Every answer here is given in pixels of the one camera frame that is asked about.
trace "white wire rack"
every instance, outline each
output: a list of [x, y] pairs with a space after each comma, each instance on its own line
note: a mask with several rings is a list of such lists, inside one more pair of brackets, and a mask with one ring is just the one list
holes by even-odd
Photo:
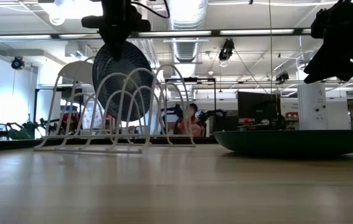
[[[160, 82], [157, 80], [157, 75], [159, 73], [159, 71], [161, 71], [161, 69], [163, 67], [172, 67], [177, 74], [180, 76], [181, 81], [183, 82], [183, 87], [184, 87], [184, 91], [185, 91], [185, 97], [186, 97], [186, 103], [184, 101], [184, 97], [181, 93], [181, 91], [179, 90], [179, 88], [172, 82], [167, 82], [165, 85], [161, 86]], [[99, 92], [102, 89], [102, 86], [104, 85], [105, 81], [108, 80], [109, 78], [113, 77], [113, 76], [123, 76], [125, 77], [124, 79], [124, 84], [123, 86], [121, 86], [120, 90], [115, 91], [107, 100], [106, 105], [104, 107], [104, 111], [101, 111], [101, 116], [102, 116], [102, 125], [101, 128], [98, 132], [98, 130], [94, 130], [94, 119], [91, 120], [91, 127], [88, 131], [85, 131], [84, 133], [89, 133], [89, 134], [82, 134], [81, 132], [81, 122], [83, 119], [80, 118], [80, 121], [78, 123], [78, 127], [77, 130], [75, 132], [75, 134], [68, 134], [69, 130], [70, 130], [70, 121], [71, 121], [71, 110], [69, 110], [68, 112], [68, 118], [67, 118], [67, 124], [66, 124], [66, 130], [64, 135], [54, 135], [54, 136], [49, 136], [46, 135], [44, 136], [44, 139], [42, 141], [41, 144], [39, 144], [38, 146], [34, 147], [36, 151], [58, 151], [58, 152], [100, 152], [100, 153], [127, 153], [127, 154], [141, 154], [142, 150], [147, 149], [147, 147], [149, 147], [150, 145], [152, 145], [152, 143], [150, 143], [150, 138], [165, 138], [167, 140], [167, 146], [172, 146], [173, 143], [170, 140], [170, 137], [174, 137], [174, 138], [190, 138], [190, 142], [191, 144], [187, 144], [187, 145], [178, 145], [178, 147], [195, 147], [195, 142], [193, 141], [193, 134], [192, 134], [192, 130], [191, 130], [191, 122], [190, 119], [184, 119], [183, 120], [183, 126], [185, 127], [185, 134], [170, 134], [168, 132], [168, 123], [167, 123], [167, 116], [165, 116], [165, 122], [163, 122], [162, 117], [161, 117], [161, 109], [162, 107], [165, 107], [165, 96], [163, 94], [164, 89], [171, 85], [174, 86], [176, 91], [178, 92], [178, 94], [180, 95], [180, 100], [181, 100], [181, 107], [183, 110], [183, 116], [186, 117], [186, 113], [187, 113], [187, 105], [189, 105], [189, 97], [188, 97], [188, 92], [186, 89], [186, 85], [185, 82], [183, 81], [183, 77], [181, 75], [181, 73], [178, 71], [177, 68], [175, 68], [173, 65], [162, 65], [160, 66], [160, 68], [158, 68], [157, 73], [152, 73], [150, 70], [147, 70], [146, 68], [137, 68], [135, 70], [133, 70], [132, 72], [130, 72], [130, 74], [126, 75], [123, 73], [113, 73], [113, 74], [109, 74], [107, 75], [102, 82], [99, 84], [98, 86], [98, 90], [96, 93], [89, 95], [88, 93], [75, 93], [76, 90], [76, 74], [80, 69], [76, 70], [75, 74], [74, 74], [74, 79], [73, 79], [73, 87], [72, 87], [72, 91], [71, 91], [71, 97], [69, 97], [69, 99], [67, 99], [66, 101], [66, 106], [69, 104], [72, 104], [73, 99], [77, 96], [87, 96], [87, 100], [85, 100], [86, 102], [89, 102], [89, 100], [94, 100], [94, 108], [93, 108], [93, 114], [92, 117], [95, 117], [95, 112], [96, 112], [96, 107], [98, 106], [98, 96], [99, 96]], [[148, 87], [148, 86], [137, 86], [136, 83], [133, 81], [133, 79], [131, 78], [131, 76], [133, 74], [135, 74], [135, 72], [139, 72], [139, 71], [145, 71], [145, 73], [147, 73], [148, 75], [153, 75], [154, 79], [153, 79], [153, 83], [152, 83], [152, 87]], [[50, 118], [52, 117], [52, 110], [53, 110], [53, 105], [54, 105], [54, 100], [55, 100], [55, 93], [56, 93], [56, 89], [58, 86], [58, 81], [60, 79], [61, 75], [59, 74], [56, 81], [55, 81], [55, 86], [53, 88], [53, 94], [52, 94], [52, 100], [51, 100], [51, 105], [50, 105], [50, 111], [49, 111], [49, 115], [48, 115], [48, 120], [50, 120]], [[128, 91], [126, 91], [126, 86], [129, 82], [132, 82], [135, 86], [136, 86], [136, 91], [133, 92], [133, 94], [129, 93]], [[155, 88], [160, 89], [160, 95], [157, 96], [154, 93]], [[144, 102], [143, 102], [143, 98], [142, 98], [142, 94], [141, 94], [141, 90], [143, 89], [148, 89], [151, 91], [150, 94], [150, 106], [149, 106], [149, 111], [148, 111], [148, 121], [146, 121], [146, 116], [143, 117], [144, 120], [144, 124], [145, 126], [142, 127], [142, 123], [141, 123], [141, 119], [139, 120], [139, 126], [140, 126], [140, 133], [141, 134], [130, 134], [130, 133], [123, 133], [123, 134], [113, 134], [112, 131], [106, 130], [105, 127], [105, 117], [107, 115], [107, 111], [108, 111], [108, 107], [110, 102], [112, 101], [112, 98], [117, 95], [117, 94], [121, 94], [121, 100], [120, 100], [120, 105], [119, 105], [119, 111], [117, 114], [117, 118], [116, 118], [116, 132], [115, 133], [120, 133], [121, 130], [121, 115], [122, 113], [125, 113], [122, 110], [122, 103], [124, 102], [124, 95], [128, 94], [131, 99], [130, 105], [129, 105], [129, 110], [128, 110], [128, 114], [127, 114], [127, 127], [129, 125], [130, 122], [130, 117], [131, 117], [131, 113], [132, 113], [132, 108], [133, 108], [133, 103], [135, 104], [136, 108], [138, 108], [138, 103], [137, 100], [135, 98], [136, 94], [140, 94], [140, 99], [142, 100], [142, 107], [144, 107]], [[153, 113], [153, 107], [154, 107], [154, 100], [157, 102], [157, 115], [156, 115], [156, 119], [155, 122], [152, 122], [152, 113]], [[60, 117], [62, 118], [63, 115], [65, 114], [65, 109], [66, 106], [63, 108]], [[86, 107], [84, 107], [83, 111], [81, 112], [81, 117], [84, 116], [84, 113], [86, 111]], [[158, 126], [160, 125], [161, 131], [160, 133], [154, 133], [151, 134], [150, 130], [151, 127], [153, 125], [153, 123], [155, 123], [155, 128], [154, 130], [158, 130]], [[55, 133], [58, 133], [60, 129], [60, 125], [57, 126], [57, 130], [55, 131]], [[49, 131], [49, 125], [47, 126], [47, 129], [45, 130], [45, 133], [48, 133]], [[144, 140], [143, 144], [134, 144], [131, 141], [131, 138], [141, 138]], [[57, 146], [45, 146], [45, 144], [47, 143], [47, 141], [49, 139], [62, 139], [62, 143], [60, 145]], [[86, 139], [86, 143], [84, 145], [80, 145], [80, 146], [71, 146], [71, 145], [67, 145], [67, 141], [70, 139]], [[102, 146], [97, 146], [97, 145], [92, 145], [92, 140], [94, 139], [108, 139], [109, 140], [109, 144], [108, 145], [102, 145]], [[125, 141], [127, 141], [127, 143], [121, 144], [119, 143], [120, 139], [125, 139]]]

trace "duct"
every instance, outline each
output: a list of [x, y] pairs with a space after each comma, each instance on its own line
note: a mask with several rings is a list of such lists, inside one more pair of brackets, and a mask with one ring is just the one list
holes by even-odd
[[[207, 14], [208, 0], [171, 0], [169, 2], [170, 30], [200, 30], [204, 28]], [[199, 43], [172, 43], [174, 61], [182, 63], [197, 62]], [[181, 64], [176, 66], [184, 77], [190, 77], [196, 70], [195, 64]]]

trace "ceiling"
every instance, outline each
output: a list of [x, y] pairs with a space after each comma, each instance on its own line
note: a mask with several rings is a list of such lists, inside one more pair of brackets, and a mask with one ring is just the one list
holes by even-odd
[[[79, 19], [66, 19], [60, 25], [51, 24], [47, 12], [37, 5], [37, 1], [23, 1], [24, 5], [14, 1], [0, 1], [0, 34], [48, 34], [48, 33], [81, 33], [94, 32], [95, 30], [85, 29], [81, 26]], [[272, 0], [272, 3], [284, 3], [291, 6], [271, 6], [265, 5], [268, 1], [254, 0], [253, 5], [240, 4], [243, 1], [231, 0], [209, 0], [205, 21], [205, 29], [269, 29], [270, 13], [272, 17], [272, 28], [296, 28], [310, 27], [316, 13], [324, 7], [331, 7], [332, 4], [323, 6], [302, 6], [305, 3], [332, 2], [322, 0]], [[163, 10], [162, 0], [148, 2], [159, 13], [166, 13]], [[147, 19], [151, 22], [152, 30], [167, 30], [167, 20], [161, 19], [150, 12]], [[198, 64], [196, 65], [195, 76], [208, 77], [208, 72], [212, 71], [212, 77], [217, 80], [236, 81], [252, 80], [252, 75], [256, 80], [267, 81], [276, 75], [279, 70], [274, 68], [284, 63], [283, 69], [290, 75], [291, 80], [296, 79], [296, 60], [294, 59], [300, 52], [315, 52], [323, 43], [310, 36], [287, 36], [287, 37], [235, 37], [235, 49], [238, 54], [234, 54], [229, 60], [227, 67], [220, 67], [218, 60], [218, 50], [224, 42], [223, 37], [206, 38], [207, 42], [201, 43]], [[0, 43], [0, 50], [6, 49], [42, 49], [55, 56], [59, 60], [69, 63], [75, 61], [73, 57], [65, 56], [65, 46], [67, 41], [52, 42], [5, 42]], [[90, 40], [84, 42], [93, 50], [98, 51], [103, 45], [101, 40]], [[160, 64], [172, 63], [172, 48], [164, 39], [153, 39], [154, 49]], [[164, 76], [170, 77], [171, 69], [165, 69]], [[221, 88], [257, 88], [257, 85], [222, 85]], [[338, 86], [338, 83], [327, 83], [329, 87]], [[198, 85], [197, 88], [209, 88], [205, 85]]]

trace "table surface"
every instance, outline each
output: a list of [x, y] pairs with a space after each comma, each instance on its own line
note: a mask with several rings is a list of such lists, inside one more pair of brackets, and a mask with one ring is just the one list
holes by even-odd
[[256, 159], [218, 145], [143, 155], [3, 151], [0, 223], [353, 223], [353, 154]]

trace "computer monitor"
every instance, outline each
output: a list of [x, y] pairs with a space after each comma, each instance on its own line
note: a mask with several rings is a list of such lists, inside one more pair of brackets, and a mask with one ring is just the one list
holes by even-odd
[[239, 118], [277, 120], [277, 109], [280, 108], [279, 97], [275, 94], [238, 92]]

